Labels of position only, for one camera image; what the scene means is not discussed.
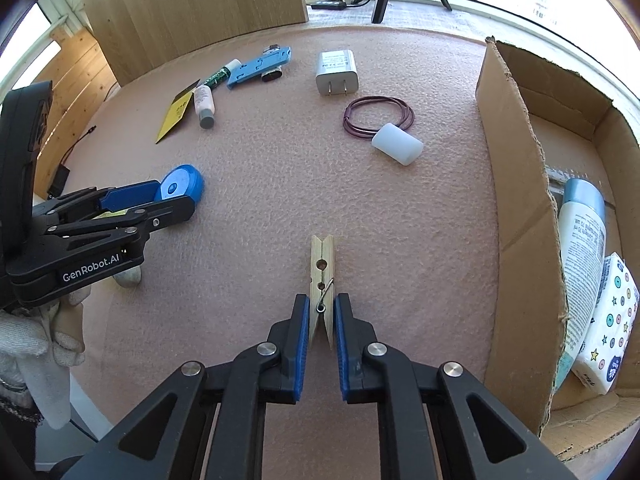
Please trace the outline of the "left hand white glove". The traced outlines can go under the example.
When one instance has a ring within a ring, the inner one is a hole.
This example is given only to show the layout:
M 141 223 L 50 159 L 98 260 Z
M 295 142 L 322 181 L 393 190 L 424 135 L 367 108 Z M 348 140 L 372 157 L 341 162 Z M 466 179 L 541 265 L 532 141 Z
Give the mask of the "left hand white glove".
M 1 409 L 21 422 L 60 429 L 72 418 L 70 370 L 98 362 L 86 347 L 85 286 L 31 311 L 1 312 Z

